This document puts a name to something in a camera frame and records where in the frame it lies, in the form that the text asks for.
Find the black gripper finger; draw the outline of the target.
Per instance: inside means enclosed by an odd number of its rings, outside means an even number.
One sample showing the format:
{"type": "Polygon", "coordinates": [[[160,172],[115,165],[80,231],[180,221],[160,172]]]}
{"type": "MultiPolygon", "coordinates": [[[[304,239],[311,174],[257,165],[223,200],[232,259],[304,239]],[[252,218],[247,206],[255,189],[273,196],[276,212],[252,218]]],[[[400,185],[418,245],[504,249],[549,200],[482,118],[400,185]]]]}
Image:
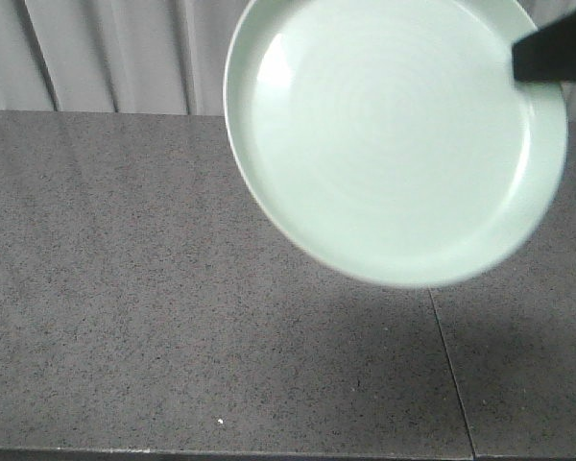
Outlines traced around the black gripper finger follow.
{"type": "Polygon", "coordinates": [[[513,44],[514,79],[576,84],[576,10],[513,44]]]}

